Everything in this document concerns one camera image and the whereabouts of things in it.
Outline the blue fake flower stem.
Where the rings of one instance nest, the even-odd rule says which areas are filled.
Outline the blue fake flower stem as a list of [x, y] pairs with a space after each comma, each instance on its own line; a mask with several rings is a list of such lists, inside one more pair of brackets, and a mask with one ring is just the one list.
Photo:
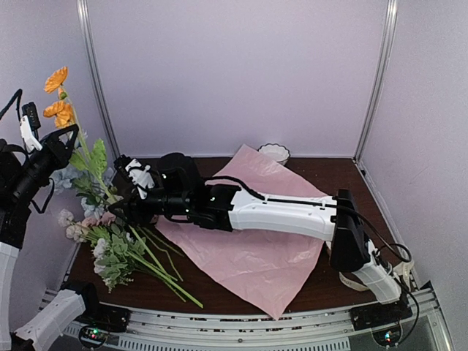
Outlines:
[[96, 178], [87, 170], [69, 165], [53, 172], [51, 178], [56, 194], [64, 190], [75, 191], [85, 218], [101, 219], [107, 207], [119, 200], [116, 188], [111, 184], [114, 173], [112, 168], [108, 168], [101, 178]]

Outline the purple pink wrapping paper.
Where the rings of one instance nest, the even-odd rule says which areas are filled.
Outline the purple pink wrapping paper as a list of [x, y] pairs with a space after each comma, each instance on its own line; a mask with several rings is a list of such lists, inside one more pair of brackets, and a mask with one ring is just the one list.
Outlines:
[[[258, 192], [298, 197], [325, 193], [300, 175], [242, 145], [219, 172]], [[159, 218], [156, 228], [215, 282], [279, 319], [314, 270], [323, 242], [268, 230], [231, 233]]]

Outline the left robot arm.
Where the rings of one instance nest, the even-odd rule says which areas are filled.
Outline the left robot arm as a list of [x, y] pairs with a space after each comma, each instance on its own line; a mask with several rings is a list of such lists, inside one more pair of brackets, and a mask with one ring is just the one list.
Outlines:
[[90, 325], [105, 318], [105, 308], [74, 290], [62, 290], [51, 305], [16, 331], [10, 330], [10, 293], [15, 264], [26, 234], [34, 197], [51, 184], [51, 174], [69, 164], [79, 127], [57, 130], [36, 141], [32, 152], [1, 141], [1, 349], [49, 350], [76, 317]]

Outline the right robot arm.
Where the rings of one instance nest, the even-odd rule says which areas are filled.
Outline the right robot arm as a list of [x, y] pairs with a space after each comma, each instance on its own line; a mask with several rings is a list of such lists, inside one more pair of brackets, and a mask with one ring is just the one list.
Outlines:
[[357, 276], [371, 290], [380, 322], [391, 322], [408, 303], [408, 288], [366, 233], [373, 225], [358, 213], [346, 189], [324, 197], [265, 194], [236, 177], [204, 178], [193, 158], [181, 153], [163, 156], [155, 170], [125, 155], [114, 167], [134, 189], [109, 210], [130, 224], [148, 224], [158, 215], [209, 230], [272, 230], [317, 238], [331, 243], [332, 268]]

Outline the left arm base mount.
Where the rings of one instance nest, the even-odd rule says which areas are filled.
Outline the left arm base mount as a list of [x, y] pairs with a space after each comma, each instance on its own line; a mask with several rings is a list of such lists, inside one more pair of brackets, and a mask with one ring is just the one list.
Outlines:
[[127, 331], [131, 311], [129, 309], [100, 305], [94, 314], [85, 312], [75, 319], [82, 324], [78, 341], [90, 350], [102, 347], [112, 333]]

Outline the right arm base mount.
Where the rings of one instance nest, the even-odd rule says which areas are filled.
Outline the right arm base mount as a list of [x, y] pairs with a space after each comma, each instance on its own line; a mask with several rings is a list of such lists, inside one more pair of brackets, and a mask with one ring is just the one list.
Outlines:
[[373, 340], [381, 347], [396, 347], [403, 341], [401, 322], [413, 316], [407, 303], [391, 303], [351, 308], [350, 319], [354, 331], [370, 330]]

